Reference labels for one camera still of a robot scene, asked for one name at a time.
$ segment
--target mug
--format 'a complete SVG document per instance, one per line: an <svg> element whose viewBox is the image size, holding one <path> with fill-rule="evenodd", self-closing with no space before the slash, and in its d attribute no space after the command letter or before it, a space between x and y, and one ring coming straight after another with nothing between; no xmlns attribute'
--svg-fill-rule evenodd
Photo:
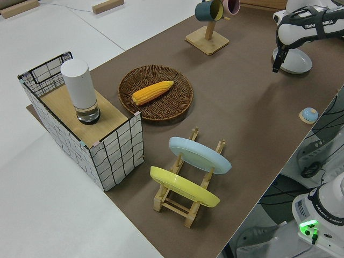
<svg viewBox="0 0 344 258"><path fill-rule="evenodd" d="M221 0L202 0L196 5L195 16L200 22L218 21L224 14L224 6Z"/></svg>
<svg viewBox="0 0 344 258"><path fill-rule="evenodd" d="M235 15L240 9L240 0L223 0L225 13L228 15Z"/></svg>

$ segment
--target green light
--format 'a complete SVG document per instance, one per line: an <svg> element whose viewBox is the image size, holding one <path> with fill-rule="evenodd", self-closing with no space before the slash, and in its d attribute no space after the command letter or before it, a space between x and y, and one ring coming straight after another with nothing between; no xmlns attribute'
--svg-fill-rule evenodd
<svg viewBox="0 0 344 258"><path fill-rule="evenodd" d="M318 221L315 219L300 223L299 227L300 227L300 231L305 235L306 230L308 229L308 227L314 226L315 224L317 224Z"/></svg>
<svg viewBox="0 0 344 258"><path fill-rule="evenodd" d="M314 225L316 223L318 223L318 221L315 220L315 219L312 219L310 221L306 221L306 222L300 223L300 227L306 227L306 226L309 226L309 225Z"/></svg>

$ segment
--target franka emika robot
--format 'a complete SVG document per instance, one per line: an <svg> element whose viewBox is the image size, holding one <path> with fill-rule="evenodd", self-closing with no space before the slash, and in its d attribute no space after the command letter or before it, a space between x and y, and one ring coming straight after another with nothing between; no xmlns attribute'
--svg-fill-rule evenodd
<svg viewBox="0 0 344 258"><path fill-rule="evenodd" d="M288 0L286 9L274 13L273 18L277 23L278 48L275 73L289 50L307 42L344 36L344 7L331 0Z"/></svg>
<svg viewBox="0 0 344 258"><path fill-rule="evenodd" d="M286 10L273 16L277 23L277 73L288 51L304 43L344 36L344 7L330 0L288 0ZM344 258L344 173L297 196L292 214L298 236L332 257Z"/></svg>

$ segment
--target woven tray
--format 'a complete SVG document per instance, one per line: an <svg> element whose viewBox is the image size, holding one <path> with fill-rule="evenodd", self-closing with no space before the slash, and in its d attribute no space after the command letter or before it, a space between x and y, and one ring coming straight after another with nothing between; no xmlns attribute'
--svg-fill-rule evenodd
<svg viewBox="0 0 344 258"><path fill-rule="evenodd" d="M161 81L174 81L174 85L163 95L138 106L132 100L135 91ZM131 113L141 112L143 119L164 121L175 119L185 113L194 97L189 80L179 71L165 66L150 65L129 72L118 87L122 105Z"/></svg>

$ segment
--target corn cob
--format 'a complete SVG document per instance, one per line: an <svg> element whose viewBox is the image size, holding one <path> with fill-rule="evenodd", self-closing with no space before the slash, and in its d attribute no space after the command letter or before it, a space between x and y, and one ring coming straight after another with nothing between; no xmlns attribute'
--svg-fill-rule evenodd
<svg viewBox="0 0 344 258"><path fill-rule="evenodd" d="M132 98L136 105L143 105L168 91L174 81L162 81L134 92Z"/></svg>

